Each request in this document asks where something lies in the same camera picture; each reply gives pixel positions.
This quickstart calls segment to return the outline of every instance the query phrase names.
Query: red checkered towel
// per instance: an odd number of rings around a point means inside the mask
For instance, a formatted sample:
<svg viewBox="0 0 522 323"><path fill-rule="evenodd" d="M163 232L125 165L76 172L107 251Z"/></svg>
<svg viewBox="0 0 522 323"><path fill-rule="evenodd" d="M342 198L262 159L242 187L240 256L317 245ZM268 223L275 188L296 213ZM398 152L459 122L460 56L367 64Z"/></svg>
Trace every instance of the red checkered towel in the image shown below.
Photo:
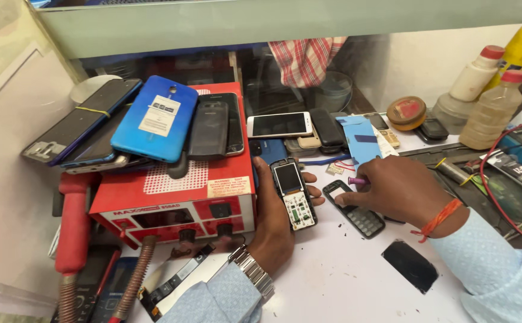
<svg viewBox="0 0 522 323"><path fill-rule="evenodd" d="M317 86L325 79L327 66L347 37L270 41L279 64L281 83L289 87Z"/></svg>

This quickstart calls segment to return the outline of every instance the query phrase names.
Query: purple screwdriver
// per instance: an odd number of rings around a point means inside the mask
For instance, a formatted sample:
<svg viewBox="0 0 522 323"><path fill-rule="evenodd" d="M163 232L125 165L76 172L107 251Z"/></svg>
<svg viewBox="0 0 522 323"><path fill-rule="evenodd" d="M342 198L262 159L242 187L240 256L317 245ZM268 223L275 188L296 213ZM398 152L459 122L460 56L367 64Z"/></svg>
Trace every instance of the purple screwdriver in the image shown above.
<svg viewBox="0 0 522 323"><path fill-rule="evenodd" d="M356 177L350 177L349 176L349 185L351 184L355 184L355 185L366 185L366 184L370 184L371 182L369 182L368 180L366 179L360 179L360 178L356 178Z"/></svg>

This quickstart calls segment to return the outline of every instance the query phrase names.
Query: wrist watch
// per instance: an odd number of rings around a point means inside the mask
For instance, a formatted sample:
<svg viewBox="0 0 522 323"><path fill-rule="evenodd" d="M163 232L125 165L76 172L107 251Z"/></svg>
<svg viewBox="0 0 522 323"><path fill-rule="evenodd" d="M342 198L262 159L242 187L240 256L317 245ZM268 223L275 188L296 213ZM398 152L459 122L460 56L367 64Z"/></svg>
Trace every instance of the wrist watch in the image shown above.
<svg viewBox="0 0 522 323"><path fill-rule="evenodd" d="M257 261L247 251L247 245L237 248L229 256L229 262L234 262L242 272L249 277L249 280L255 285L263 298L267 298L275 288L273 280L269 275L257 264Z"/></svg>

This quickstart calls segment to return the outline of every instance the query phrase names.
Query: light blue sleeve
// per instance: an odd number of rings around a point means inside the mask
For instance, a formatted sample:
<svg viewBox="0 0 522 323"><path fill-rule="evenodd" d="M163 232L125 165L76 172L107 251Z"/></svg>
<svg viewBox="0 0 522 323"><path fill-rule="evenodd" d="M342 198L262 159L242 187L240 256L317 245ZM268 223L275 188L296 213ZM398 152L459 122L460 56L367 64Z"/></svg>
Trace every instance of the light blue sleeve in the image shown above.
<svg viewBox="0 0 522 323"><path fill-rule="evenodd" d="M249 278L229 263L209 282L191 286L157 323L256 323L260 299Z"/></svg>
<svg viewBox="0 0 522 323"><path fill-rule="evenodd" d="M462 228L430 243L466 288L461 302L476 322L522 323L522 250L472 209Z"/></svg>

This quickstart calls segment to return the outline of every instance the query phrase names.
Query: white workbench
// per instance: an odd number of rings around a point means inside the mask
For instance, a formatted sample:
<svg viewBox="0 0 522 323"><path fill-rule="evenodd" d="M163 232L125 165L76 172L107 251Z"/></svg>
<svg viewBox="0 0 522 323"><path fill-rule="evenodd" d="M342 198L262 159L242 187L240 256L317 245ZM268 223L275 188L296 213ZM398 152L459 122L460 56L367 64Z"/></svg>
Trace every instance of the white workbench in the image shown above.
<svg viewBox="0 0 522 323"><path fill-rule="evenodd" d="M397 151L429 146L412 132L393 131L401 141ZM449 136L443 144L457 141L458 136ZM333 180L354 176L348 170L332 176L325 173L326 167L306 167L305 171L318 178L314 186L322 188ZM261 322L473 322L459 301L462 284L430 243L417 242L419 237L410 233L411 225L387 221L384 231L366 240L329 201L315 212L319 223L297 232L292 259L273 277L275 294L263 305ZM245 236L249 243L252 233ZM404 240L437 268L439 277L426 295L381 256L395 239ZM148 272L169 257L173 246L157 246ZM128 247L123 253L138 254ZM176 261L185 263L187 259ZM151 322L137 301L129 321Z"/></svg>

